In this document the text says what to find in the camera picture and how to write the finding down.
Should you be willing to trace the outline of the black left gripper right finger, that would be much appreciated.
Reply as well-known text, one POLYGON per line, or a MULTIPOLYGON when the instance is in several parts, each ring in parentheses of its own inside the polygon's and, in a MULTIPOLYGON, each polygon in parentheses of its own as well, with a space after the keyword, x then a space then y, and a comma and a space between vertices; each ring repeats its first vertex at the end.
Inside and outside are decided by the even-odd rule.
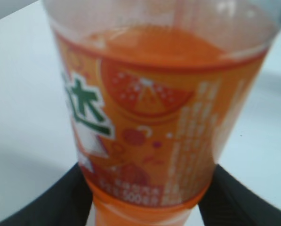
POLYGON ((281 226, 281 210, 272 206, 217 165, 199 202, 206 226, 281 226))

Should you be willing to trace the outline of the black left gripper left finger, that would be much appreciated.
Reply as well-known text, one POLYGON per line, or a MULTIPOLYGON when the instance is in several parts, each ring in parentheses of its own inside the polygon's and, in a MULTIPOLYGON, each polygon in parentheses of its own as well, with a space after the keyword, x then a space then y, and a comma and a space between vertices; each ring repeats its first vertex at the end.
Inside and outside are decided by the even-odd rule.
POLYGON ((84 226, 93 194, 78 164, 45 193, 8 218, 0 226, 84 226))

